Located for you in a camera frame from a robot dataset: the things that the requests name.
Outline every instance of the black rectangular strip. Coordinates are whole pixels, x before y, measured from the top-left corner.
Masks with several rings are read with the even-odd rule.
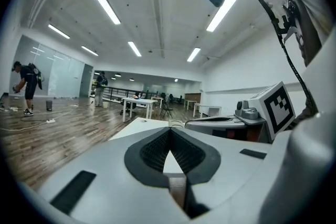
[[[264,152],[259,152],[259,151],[252,151],[252,150],[248,150],[247,148],[243,149],[241,152],[244,155],[253,157],[253,158],[258,158],[258,159],[264,159],[266,157],[266,153]]]
[[[70,212],[79,201],[80,197],[85,193],[90,186],[96,174],[80,171],[59,194],[50,202],[51,205],[65,214]]]

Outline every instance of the table leg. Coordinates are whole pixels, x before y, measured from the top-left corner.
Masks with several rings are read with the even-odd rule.
[[[153,104],[149,105],[149,118],[152,118]]]
[[[126,120],[126,101],[124,100],[124,111],[123,111],[123,114],[122,114],[122,122],[125,122]]]
[[[149,116],[149,104],[147,105],[147,111],[146,111],[146,119],[148,119],[148,116]]]
[[[131,108],[130,108],[130,118],[132,118],[132,111],[133,111],[133,103],[131,102]]]

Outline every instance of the white ceiling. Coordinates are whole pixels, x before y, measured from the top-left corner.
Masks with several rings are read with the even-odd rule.
[[[115,74],[119,73],[121,77],[115,77]],[[136,74],[136,73],[126,73],[126,72],[111,72],[111,71],[105,71],[105,77],[111,81],[112,77],[115,77],[118,81],[129,81],[130,79],[134,79],[136,82],[140,83],[148,83],[148,84],[154,84],[154,85],[164,85],[167,83],[175,83],[175,79],[173,78],[167,78],[167,77],[160,77],[160,76],[151,76],[151,75],[145,75],[145,74]],[[183,80],[179,79],[179,84],[186,84],[186,83],[192,83],[195,81],[191,80]]]
[[[284,3],[266,1],[277,10]],[[270,23],[258,0],[238,0],[213,33],[206,28],[218,9],[209,0],[109,0],[121,25],[113,24],[97,0],[35,2],[29,12],[30,27],[69,46],[95,50],[99,61],[132,61],[136,56],[127,42],[133,41],[144,65],[153,58],[187,64],[193,48],[200,47],[192,65],[206,67]],[[47,27],[49,23],[71,39],[58,36]]]

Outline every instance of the trash can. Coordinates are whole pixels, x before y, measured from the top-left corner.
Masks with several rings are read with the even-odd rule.
[[[46,101],[47,111],[51,111],[53,107],[53,102],[50,100]]]

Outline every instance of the white box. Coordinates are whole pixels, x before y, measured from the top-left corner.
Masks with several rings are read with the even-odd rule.
[[[295,111],[283,82],[269,86],[248,100],[249,108],[256,108],[267,121],[271,139],[295,119]]]

